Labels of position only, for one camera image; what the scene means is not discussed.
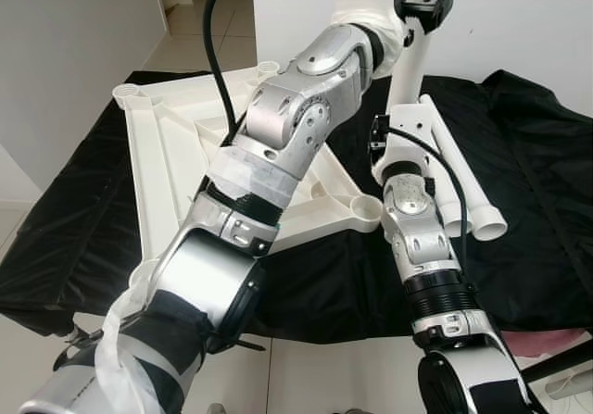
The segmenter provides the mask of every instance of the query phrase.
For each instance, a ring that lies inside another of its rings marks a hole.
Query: black strap
[[[495,116],[494,121],[497,123],[498,128],[502,132],[505,142],[512,150],[515,160],[519,164],[519,167],[521,167],[527,182],[529,182],[531,189],[534,191],[538,204],[541,206],[544,214],[548,218],[549,223],[556,232],[558,241],[566,252],[567,257],[573,266],[574,272],[576,272],[577,277],[580,279],[583,287],[587,291],[589,300],[593,302],[593,277],[591,277],[589,270],[587,270],[577,250],[574,248],[574,243],[568,235],[568,232],[564,229],[564,226],[558,214],[556,213],[556,210],[554,210],[554,206],[549,202],[544,188],[540,184],[536,174],[531,168],[531,164],[529,163],[527,156],[525,155],[521,141],[515,137],[513,130],[507,125],[504,118]]]

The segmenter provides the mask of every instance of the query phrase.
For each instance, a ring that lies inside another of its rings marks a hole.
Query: black cloth
[[[135,72],[128,82],[183,76]],[[374,82],[357,116],[328,141],[359,187],[378,197],[366,145],[387,88],[388,81]],[[467,273],[485,308],[507,330],[593,325],[591,119],[504,71],[481,84],[429,76],[423,90],[510,224],[497,241],[468,239]],[[0,312],[39,333],[66,331],[71,311],[104,314],[139,261],[125,121],[112,102],[6,255]],[[381,229],[336,233],[262,263],[267,285],[250,332],[312,343],[410,333]],[[41,322],[48,309],[65,317]]]

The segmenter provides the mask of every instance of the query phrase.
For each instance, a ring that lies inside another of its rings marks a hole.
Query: white tape
[[[145,305],[149,280],[143,278],[111,305],[103,322],[103,338],[95,350],[97,380],[117,413],[163,413],[144,368],[119,341],[121,321]]]

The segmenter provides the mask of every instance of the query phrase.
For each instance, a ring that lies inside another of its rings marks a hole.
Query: black fabric
[[[192,75],[135,72],[128,82]],[[367,141],[387,89],[374,82],[357,116],[329,139],[359,187],[378,197]],[[503,71],[482,84],[427,77],[423,89],[510,224],[497,241],[468,240],[467,272],[483,305],[506,330],[592,326],[592,121]],[[64,332],[72,311],[106,313],[139,261],[125,120],[112,102],[0,266],[0,312],[39,333]],[[410,334],[410,308],[380,229],[336,233],[261,262],[267,285],[251,332],[312,343]],[[44,320],[47,310],[52,320]]]

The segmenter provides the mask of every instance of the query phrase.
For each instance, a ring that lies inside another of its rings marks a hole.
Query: white plastic tray
[[[257,69],[224,73],[237,116],[257,86]],[[226,133],[211,76],[150,85],[123,84],[143,262],[153,262],[179,230],[209,161]],[[280,219],[271,252],[345,229],[372,232],[381,202],[363,194],[324,145]]]

